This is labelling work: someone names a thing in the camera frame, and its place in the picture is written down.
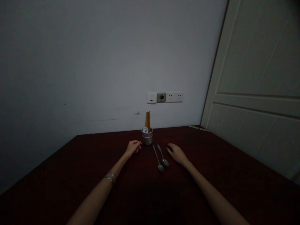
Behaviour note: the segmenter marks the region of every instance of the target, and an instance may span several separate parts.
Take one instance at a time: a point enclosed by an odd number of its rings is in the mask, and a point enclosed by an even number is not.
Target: spoon
[[[164,166],[168,167],[168,166],[169,166],[169,162],[168,162],[166,159],[163,158],[163,153],[162,153],[162,150],[160,149],[160,146],[157,145],[157,147],[158,147],[158,149],[159,149],[159,151],[160,151],[160,153],[161,153],[161,155],[162,155],[162,164],[163,164]]]
[[[165,168],[163,167],[163,165],[161,165],[161,164],[159,163],[157,154],[156,154],[156,158],[157,158],[157,161],[158,161],[158,166],[157,166],[157,168],[158,168],[158,170],[159,170],[160,172],[163,172],[163,171],[165,170]]]

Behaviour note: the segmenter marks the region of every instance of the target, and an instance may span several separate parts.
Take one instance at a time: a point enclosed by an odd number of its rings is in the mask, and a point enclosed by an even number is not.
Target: bracelet
[[[108,180],[110,180],[110,182],[111,182],[112,185],[113,185],[113,180],[112,180],[110,177],[108,177],[107,175],[105,175],[104,178],[107,178]]]
[[[111,171],[108,171],[107,173],[109,173],[113,177],[113,179],[116,181],[116,176]]]

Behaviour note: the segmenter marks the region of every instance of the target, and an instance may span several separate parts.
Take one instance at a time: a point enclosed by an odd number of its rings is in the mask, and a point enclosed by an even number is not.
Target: wall switch
[[[147,103],[156,103],[156,92],[147,92]]]
[[[184,92],[169,92],[167,93],[166,102],[183,102]]]
[[[156,96],[156,102],[161,103],[161,102],[166,102],[166,93],[157,93]]]

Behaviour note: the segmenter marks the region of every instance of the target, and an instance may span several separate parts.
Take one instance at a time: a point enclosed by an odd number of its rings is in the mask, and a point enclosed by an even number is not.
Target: utensil holder
[[[144,145],[151,145],[152,144],[152,137],[153,137],[153,129],[150,128],[150,132],[149,133],[143,133],[143,130],[141,130],[142,132],[142,142]]]

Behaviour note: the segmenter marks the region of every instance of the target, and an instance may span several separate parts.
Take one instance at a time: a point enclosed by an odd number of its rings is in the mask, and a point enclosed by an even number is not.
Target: door
[[[297,1],[230,0],[201,125],[300,184]]]

